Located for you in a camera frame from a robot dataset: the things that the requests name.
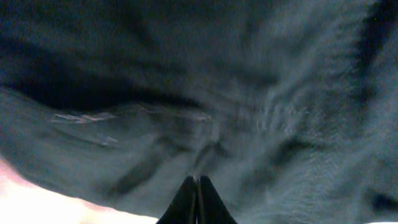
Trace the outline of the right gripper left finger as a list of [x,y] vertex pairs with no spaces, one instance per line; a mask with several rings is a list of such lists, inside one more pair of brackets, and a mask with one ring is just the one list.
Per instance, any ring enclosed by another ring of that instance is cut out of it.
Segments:
[[195,224],[196,198],[195,179],[188,176],[157,224]]

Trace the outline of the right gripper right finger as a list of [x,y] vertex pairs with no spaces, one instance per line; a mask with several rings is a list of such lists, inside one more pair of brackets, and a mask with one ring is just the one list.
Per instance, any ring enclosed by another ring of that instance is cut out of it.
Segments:
[[207,176],[197,180],[197,223],[238,224]]

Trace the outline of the black shorts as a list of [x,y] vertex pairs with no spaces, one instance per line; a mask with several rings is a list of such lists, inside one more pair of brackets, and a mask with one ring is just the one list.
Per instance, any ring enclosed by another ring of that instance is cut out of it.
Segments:
[[397,221],[397,2],[1,1],[1,155],[160,218],[207,176],[238,223]]

